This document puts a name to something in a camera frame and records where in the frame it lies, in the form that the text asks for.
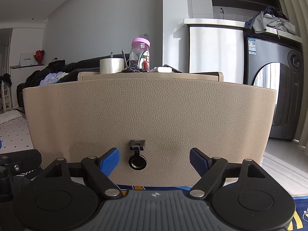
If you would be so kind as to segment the beige leather drawer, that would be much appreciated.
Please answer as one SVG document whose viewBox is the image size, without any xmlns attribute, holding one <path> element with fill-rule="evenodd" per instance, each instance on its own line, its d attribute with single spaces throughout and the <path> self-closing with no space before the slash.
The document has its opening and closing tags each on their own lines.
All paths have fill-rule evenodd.
<svg viewBox="0 0 308 231">
<path fill-rule="evenodd" d="M 121 78 L 27 88 L 23 99 L 43 167 L 118 148 L 114 183 L 192 186 L 199 175 L 189 162 L 191 148 L 231 163 L 261 161 L 276 92 L 220 81 Z M 145 140 L 141 171 L 128 164 L 131 140 Z"/>
</svg>

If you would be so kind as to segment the beige leather nightstand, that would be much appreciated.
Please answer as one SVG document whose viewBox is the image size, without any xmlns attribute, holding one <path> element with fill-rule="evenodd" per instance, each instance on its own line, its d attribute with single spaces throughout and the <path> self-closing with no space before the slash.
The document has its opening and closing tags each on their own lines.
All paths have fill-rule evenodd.
<svg viewBox="0 0 308 231">
<path fill-rule="evenodd" d="M 168 78 L 168 79 L 188 79 L 207 80 L 223 82 L 223 74 L 220 72 L 211 74 L 188 74 L 188 73 L 116 73 L 99 74 L 95 72 L 80 72 L 77 81 L 101 80 L 101 79 L 121 79 L 121 78 Z"/>
</svg>

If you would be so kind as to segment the clear tape roll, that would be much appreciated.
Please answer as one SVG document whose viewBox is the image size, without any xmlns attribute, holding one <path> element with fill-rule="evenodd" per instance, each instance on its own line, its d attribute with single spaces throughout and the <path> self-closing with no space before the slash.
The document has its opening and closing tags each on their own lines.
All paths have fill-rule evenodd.
<svg viewBox="0 0 308 231">
<path fill-rule="evenodd" d="M 100 60 L 100 74 L 120 73 L 125 68 L 125 60 L 119 58 L 109 58 Z"/>
</svg>

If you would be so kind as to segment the grey front-load washing machine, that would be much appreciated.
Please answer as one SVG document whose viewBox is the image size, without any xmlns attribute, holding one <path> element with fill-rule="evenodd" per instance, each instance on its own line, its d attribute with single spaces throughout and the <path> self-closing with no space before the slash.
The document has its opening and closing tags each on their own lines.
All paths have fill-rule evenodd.
<svg viewBox="0 0 308 231">
<path fill-rule="evenodd" d="M 301 42 L 276 35 L 246 32 L 244 51 L 244 84 L 276 91 L 269 136 L 293 140 L 303 94 Z"/>
</svg>

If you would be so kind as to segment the bunch of keys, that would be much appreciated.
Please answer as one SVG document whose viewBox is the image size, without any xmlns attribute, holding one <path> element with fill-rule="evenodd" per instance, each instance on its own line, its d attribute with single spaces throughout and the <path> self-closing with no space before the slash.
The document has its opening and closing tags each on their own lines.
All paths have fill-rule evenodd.
<svg viewBox="0 0 308 231">
<path fill-rule="evenodd" d="M 121 73 L 147 73 L 147 70 L 144 69 L 132 69 L 130 67 L 123 69 Z"/>
</svg>

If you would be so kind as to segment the red flower bouquet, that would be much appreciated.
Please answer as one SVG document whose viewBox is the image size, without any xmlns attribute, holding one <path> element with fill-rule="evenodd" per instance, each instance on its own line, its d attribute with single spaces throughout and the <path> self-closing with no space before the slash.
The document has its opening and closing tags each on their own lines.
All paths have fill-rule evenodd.
<svg viewBox="0 0 308 231">
<path fill-rule="evenodd" d="M 35 61 L 38 63 L 38 65 L 42 65 L 42 61 L 44 59 L 44 50 L 37 50 L 35 54 L 33 55 Z"/>
</svg>

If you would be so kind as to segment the small white box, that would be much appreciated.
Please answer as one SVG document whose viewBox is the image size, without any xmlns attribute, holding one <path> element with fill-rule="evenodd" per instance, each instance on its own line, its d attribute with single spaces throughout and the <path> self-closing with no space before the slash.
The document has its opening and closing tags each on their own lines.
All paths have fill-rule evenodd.
<svg viewBox="0 0 308 231">
<path fill-rule="evenodd" d="M 153 69 L 150 70 L 150 72 L 151 73 L 172 73 L 172 68 L 159 66 L 159 67 L 154 67 Z"/>
</svg>

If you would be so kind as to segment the white counter cabinet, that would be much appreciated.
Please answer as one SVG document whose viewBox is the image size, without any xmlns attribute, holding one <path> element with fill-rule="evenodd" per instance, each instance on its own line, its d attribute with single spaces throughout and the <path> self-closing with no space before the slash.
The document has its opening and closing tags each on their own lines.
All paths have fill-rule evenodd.
<svg viewBox="0 0 308 231">
<path fill-rule="evenodd" d="M 226 82 L 244 84 L 244 34 L 253 32 L 245 23 L 235 20 L 185 19 L 189 33 L 189 72 L 221 72 Z M 257 35 L 276 35 L 302 43 L 302 39 L 287 32 L 267 28 Z"/>
</svg>

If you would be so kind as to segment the pink lid plastic jar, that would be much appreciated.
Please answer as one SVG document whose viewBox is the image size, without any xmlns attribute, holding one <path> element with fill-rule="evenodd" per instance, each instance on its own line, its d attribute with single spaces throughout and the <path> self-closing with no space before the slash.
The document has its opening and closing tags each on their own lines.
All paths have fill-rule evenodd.
<svg viewBox="0 0 308 231">
<path fill-rule="evenodd" d="M 130 69 L 149 71 L 150 69 L 150 41 L 145 38 L 135 38 L 131 43 Z"/>
</svg>

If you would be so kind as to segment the pile of grey clothes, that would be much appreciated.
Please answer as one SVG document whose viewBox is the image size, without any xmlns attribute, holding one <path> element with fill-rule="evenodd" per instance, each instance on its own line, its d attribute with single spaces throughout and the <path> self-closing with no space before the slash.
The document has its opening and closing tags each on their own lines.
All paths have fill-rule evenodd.
<svg viewBox="0 0 308 231">
<path fill-rule="evenodd" d="M 264 33 L 267 31 L 267 28 L 274 28 L 276 29 L 277 35 L 279 35 L 278 31 L 296 35 L 295 25 L 280 10 L 271 6 L 266 7 L 254 15 L 249 21 L 246 21 L 245 28 L 255 33 Z"/>
</svg>

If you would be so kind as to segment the chrome faucet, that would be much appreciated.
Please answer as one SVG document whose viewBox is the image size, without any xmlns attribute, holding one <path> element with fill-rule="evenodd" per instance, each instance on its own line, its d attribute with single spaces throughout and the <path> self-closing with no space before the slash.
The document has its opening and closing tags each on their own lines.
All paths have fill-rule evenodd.
<svg viewBox="0 0 308 231">
<path fill-rule="evenodd" d="M 222 14 L 222 19 L 225 20 L 226 17 L 225 17 L 225 13 L 222 7 L 220 8 L 220 13 Z"/>
</svg>

